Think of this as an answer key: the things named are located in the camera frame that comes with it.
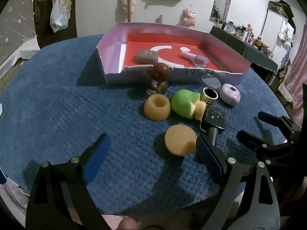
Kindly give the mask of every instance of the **blue tablecloth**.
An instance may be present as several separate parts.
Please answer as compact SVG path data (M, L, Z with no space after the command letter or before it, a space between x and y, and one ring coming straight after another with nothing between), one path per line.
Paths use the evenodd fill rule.
M199 122L175 113L162 122L145 118L143 85L106 86L95 47L101 35L47 46L33 56L0 95L5 117L0 123L0 165L22 187L31 189L43 161L67 162L80 155L101 133L111 137L111 150L88 191L104 214L149 213L181 208L219 190L195 154L179 158L164 144L166 130L183 123L199 134ZM203 85L170 86L201 92ZM287 115L269 87L249 69L234 108L215 103L227 114L228 128L218 147L242 163L255 154L239 144L245 129L271 143L282 143L281 132L257 119L263 110Z

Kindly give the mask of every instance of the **dark brown door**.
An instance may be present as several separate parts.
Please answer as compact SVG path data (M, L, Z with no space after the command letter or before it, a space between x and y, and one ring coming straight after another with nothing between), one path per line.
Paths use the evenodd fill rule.
M68 27L54 33L50 27L50 15L52 10L52 0L33 0L34 24L37 34L37 41L40 48L55 42L77 37L76 27L76 4L71 0L72 6Z

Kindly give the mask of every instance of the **white dot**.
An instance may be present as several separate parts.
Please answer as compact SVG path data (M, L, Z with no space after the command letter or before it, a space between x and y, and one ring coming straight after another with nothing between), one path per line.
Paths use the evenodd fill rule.
M180 50L181 51L185 51L185 52L189 52L190 51L190 49L188 49L187 47L181 47Z

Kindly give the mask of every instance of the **white plastic bag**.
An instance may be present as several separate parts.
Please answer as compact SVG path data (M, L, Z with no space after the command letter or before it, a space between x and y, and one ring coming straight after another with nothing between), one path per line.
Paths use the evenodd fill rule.
M56 3L52 8L50 26L53 32L57 32L68 27L67 10L65 6L60 4L59 0L56 0Z

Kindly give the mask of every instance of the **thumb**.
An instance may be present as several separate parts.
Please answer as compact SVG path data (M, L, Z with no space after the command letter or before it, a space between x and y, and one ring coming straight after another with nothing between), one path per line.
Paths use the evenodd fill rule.
M116 230L138 230L138 225L134 219L124 217Z

